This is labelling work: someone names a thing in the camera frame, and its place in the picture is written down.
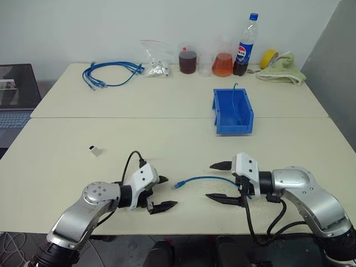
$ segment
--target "gray wall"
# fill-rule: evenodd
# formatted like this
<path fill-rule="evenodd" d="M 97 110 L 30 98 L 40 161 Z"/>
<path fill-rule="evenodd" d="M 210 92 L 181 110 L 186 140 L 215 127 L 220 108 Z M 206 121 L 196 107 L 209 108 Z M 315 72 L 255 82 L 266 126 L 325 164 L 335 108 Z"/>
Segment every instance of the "gray wall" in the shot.
<path fill-rule="evenodd" d="M 338 4 L 302 72 L 356 151 L 356 0 Z"/>

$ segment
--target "blue storage box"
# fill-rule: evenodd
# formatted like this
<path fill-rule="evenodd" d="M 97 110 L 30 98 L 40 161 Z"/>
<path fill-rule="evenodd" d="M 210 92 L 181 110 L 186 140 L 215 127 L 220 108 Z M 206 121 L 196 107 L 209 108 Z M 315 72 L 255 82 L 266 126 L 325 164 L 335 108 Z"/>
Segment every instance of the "blue storage box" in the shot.
<path fill-rule="evenodd" d="M 216 115 L 217 134 L 252 133 L 254 112 L 245 89 L 214 89 L 212 108 Z"/>

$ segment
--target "laptop keyboard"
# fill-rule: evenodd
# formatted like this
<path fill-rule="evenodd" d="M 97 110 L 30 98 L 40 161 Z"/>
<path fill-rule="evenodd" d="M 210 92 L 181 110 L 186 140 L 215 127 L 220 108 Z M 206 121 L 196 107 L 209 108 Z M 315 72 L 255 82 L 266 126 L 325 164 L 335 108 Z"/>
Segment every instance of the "laptop keyboard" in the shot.
<path fill-rule="evenodd" d="M 0 128 L 23 128 L 31 112 L 0 112 Z"/>

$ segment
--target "floor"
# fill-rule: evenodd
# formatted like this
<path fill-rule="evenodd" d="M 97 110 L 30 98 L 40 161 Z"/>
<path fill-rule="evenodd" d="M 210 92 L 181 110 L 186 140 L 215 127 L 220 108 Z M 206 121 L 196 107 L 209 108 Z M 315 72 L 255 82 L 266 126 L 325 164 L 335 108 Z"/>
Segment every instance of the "floor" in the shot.
<path fill-rule="evenodd" d="M 37 246 L 46 238 L 45 234 L 26 234 L 27 240 L 21 247 L 25 252 L 26 260 L 36 252 Z M 249 259 L 255 262 L 271 261 L 274 267 L 322 267 L 320 250 L 310 238 L 278 241 L 269 247 L 260 248 L 252 244 L 249 236 L 231 236 L 238 244 L 243 244 L 241 250 L 246 253 Z M 156 241 L 168 239 L 172 242 L 176 251 L 176 265 L 180 267 L 214 267 L 211 263 L 211 248 L 214 244 L 214 236 L 206 235 L 134 235 L 116 236 L 111 242 L 92 240 L 106 267 L 139 267 L 142 266 L 147 254 Z M 2 251 L 5 235 L 0 237 L 0 251 Z M 23 236 L 14 238 L 17 244 L 23 240 Z M 2 260 L 8 254 L 0 257 L 0 266 L 17 266 L 21 261 L 17 254 L 14 254 L 4 264 Z M 77 267 L 98 267 L 102 266 L 98 256 L 95 254 L 89 243 L 81 251 Z"/>

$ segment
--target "clear plastic bag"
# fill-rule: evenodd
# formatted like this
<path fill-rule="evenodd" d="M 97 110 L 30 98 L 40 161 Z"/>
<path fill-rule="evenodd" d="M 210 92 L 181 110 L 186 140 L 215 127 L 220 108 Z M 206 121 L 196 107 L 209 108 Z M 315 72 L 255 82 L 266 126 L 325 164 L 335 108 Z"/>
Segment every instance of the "clear plastic bag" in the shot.
<path fill-rule="evenodd" d="M 169 64 L 174 63 L 174 53 L 171 46 L 153 40 L 141 40 L 140 42 L 144 46 L 150 61 L 144 75 L 146 77 L 169 77 Z"/>

